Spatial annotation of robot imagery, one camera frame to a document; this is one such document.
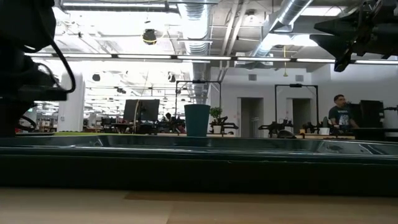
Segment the teal planter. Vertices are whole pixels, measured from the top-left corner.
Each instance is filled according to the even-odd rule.
[[[187,136],[206,137],[209,123],[209,105],[185,105]]]

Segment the dark t-shirt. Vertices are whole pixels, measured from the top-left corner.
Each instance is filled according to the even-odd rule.
[[[348,126],[350,125],[349,120],[353,117],[347,106],[344,106],[342,108],[334,106],[329,111],[329,119],[332,118],[336,119],[336,124],[341,126]]]

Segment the doorway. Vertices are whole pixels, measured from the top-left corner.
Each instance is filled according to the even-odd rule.
[[[264,116],[263,98],[240,98],[241,101],[241,127],[242,138],[260,138],[258,127],[262,124]]]
[[[311,99],[292,99],[293,132],[300,133],[303,124],[311,122]]]

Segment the silver duct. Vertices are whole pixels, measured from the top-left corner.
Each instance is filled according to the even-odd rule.
[[[183,20],[183,35],[185,39],[202,40],[208,38],[210,25],[210,5],[208,4],[178,4]],[[208,55],[209,43],[186,42],[185,48],[190,55]],[[210,80],[209,63],[192,63],[193,80]],[[197,103],[206,103],[203,86],[194,85]]]
[[[293,23],[303,13],[304,9],[311,4],[313,0],[284,0],[276,15],[267,16],[263,25],[263,40],[252,51],[252,57],[265,57],[273,46],[267,44],[267,35],[271,31],[291,32]]]

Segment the potted plant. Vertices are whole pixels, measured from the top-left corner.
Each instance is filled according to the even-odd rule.
[[[223,112],[223,109],[220,107],[213,107],[210,108],[210,116],[214,118],[214,121],[212,122],[213,125],[213,131],[214,134],[221,134],[221,114]]]

